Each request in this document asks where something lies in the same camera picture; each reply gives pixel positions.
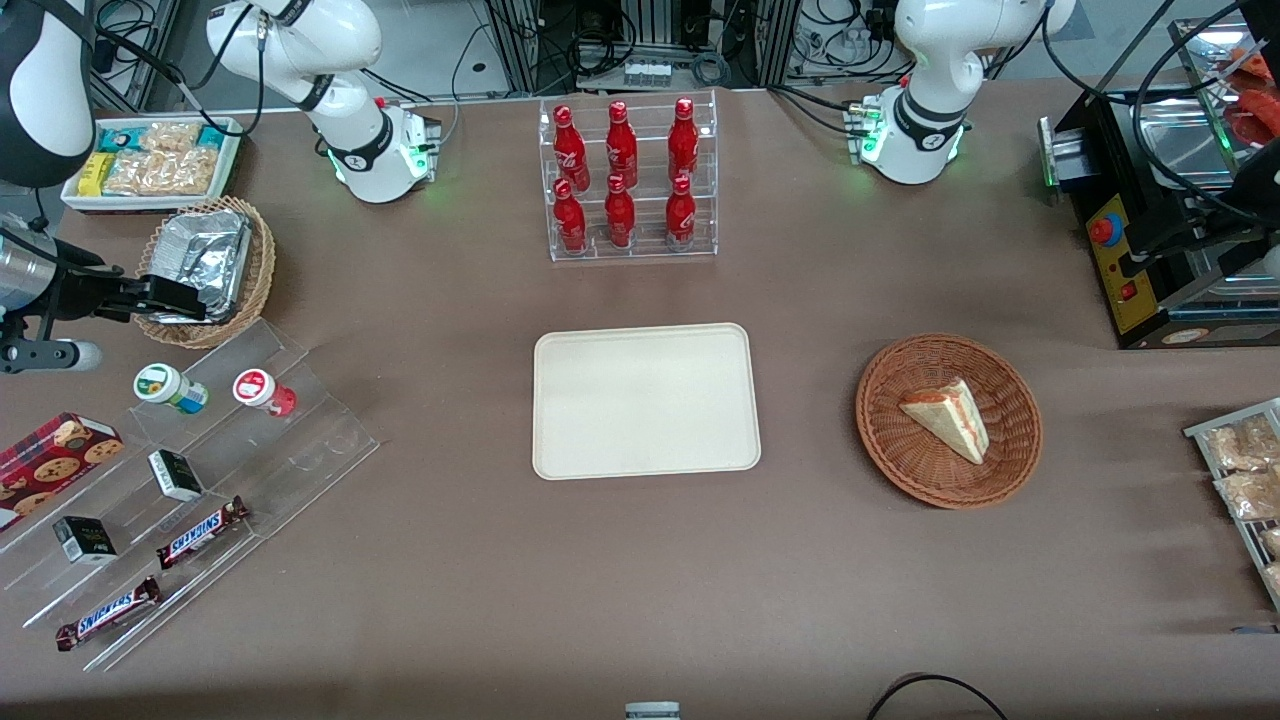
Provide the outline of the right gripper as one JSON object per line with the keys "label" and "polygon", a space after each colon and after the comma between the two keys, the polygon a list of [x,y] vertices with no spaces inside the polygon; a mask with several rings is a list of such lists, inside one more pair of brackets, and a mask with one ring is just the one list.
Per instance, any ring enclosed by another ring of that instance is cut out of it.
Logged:
{"label": "right gripper", "polygon": [[[26,228],[3,228],[1,316],[44,315],[59,300],[63,322],[90,316],[128,322],[133,315],[169,313],[201,322],[206,306],[198,291],[178,281],[145,274],[129,277],[119,266],[58,264],[59,242]],[[1,372],[92,372],[101,348],[78,340],[4,340]]]}

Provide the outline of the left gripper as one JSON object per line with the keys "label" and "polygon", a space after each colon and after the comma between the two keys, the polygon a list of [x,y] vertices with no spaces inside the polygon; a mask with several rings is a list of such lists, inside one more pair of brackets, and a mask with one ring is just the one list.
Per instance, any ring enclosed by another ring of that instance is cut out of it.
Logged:
{"label": "left gripper", "polygon": [[1263,260],[1263,227],[1271,240],[1279,231],[1279,141],[1271,140],[1239,167],[1228,204],[1254,219],[1196,205],[1158,205],[1124,229],[1128,251],[1120,274],[1135,279],[1156,269],[1170,281],[1234,277]]}

